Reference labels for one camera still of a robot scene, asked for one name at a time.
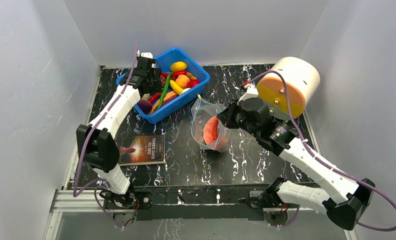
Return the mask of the purple toy eggplant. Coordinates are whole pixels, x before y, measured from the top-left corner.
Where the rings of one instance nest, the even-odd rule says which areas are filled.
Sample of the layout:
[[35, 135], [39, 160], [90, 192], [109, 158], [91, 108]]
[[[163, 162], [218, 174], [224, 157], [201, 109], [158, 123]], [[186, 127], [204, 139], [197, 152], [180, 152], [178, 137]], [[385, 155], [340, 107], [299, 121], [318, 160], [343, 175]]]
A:
[[151, 110], [153, 109], [153, 105], [150, 103], [150, 101], [141, 99], [138, 103], [137, 106], [142, 110], [143, 113], [149, 114]]

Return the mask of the toy watermelon slice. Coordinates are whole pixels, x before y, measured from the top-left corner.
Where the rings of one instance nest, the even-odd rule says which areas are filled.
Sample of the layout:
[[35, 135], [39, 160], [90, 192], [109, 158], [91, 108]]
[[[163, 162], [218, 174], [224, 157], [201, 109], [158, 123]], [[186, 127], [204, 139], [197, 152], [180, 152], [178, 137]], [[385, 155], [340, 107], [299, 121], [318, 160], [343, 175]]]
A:
[[218, 118], [216, 116], [213, 116], [204, 125], [203, 139], [206, 144], [209, 145], [217, 140], [218, 124], [219, 124]]

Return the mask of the clear zip top bag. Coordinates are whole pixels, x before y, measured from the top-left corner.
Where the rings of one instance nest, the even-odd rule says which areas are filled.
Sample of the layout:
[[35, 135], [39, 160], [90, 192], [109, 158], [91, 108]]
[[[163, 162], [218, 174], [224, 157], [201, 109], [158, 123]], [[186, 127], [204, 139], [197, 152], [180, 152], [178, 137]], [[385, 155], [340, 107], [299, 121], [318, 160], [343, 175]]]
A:
[[217, 118], [224, 105], [206, 101], [200, 95], [191, 108], [191, 133], [200, 149], [225, 152], [230, 142], [230, 131]]

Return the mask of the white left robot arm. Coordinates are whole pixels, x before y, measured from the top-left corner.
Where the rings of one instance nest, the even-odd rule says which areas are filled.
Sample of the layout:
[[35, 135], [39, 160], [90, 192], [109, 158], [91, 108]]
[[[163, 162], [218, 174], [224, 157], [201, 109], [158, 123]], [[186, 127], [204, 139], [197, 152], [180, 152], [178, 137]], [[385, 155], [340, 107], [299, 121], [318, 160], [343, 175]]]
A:
[[98, 181], [109, 185], [116, 202], [123, 208], [133, 206], [135, 194], [128, 190], [130, 180], [118, 163], [120, 152], [115, 142], [121, 123], [145, 94], [161, 91], [161, 68], [150, 52], [138, 53], [129, 74], [119, 82], [116, 92], [98, 116], [76, 130], [79, 161], [75, 171], [73, 196], [78, 188], [83, 163], [98, 174]]

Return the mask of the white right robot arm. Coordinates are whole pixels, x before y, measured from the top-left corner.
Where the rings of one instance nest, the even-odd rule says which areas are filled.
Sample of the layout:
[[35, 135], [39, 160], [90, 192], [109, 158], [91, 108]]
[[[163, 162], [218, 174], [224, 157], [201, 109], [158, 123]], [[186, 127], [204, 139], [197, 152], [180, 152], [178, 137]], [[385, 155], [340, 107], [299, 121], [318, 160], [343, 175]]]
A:
[[358, 183], [327, 168], [329, 162], [313, 149], [306, 149], [289, 122], [273, 117], [255, 90], [247, 90], [240, 99], [231, 101], [217, 118], [229, 129], [245, 130], [264, 149], [290, 162], [318, 184], [308, 187], [279, 177], [265, 191], [252, 191], [240, 203], [252, 208], [295, 204], [326, 214], [342, 229], [350, 231], [355, 227], [370, 204], [373, 193], [365, 184], [374, 186], [372, 181], [365, 178]]

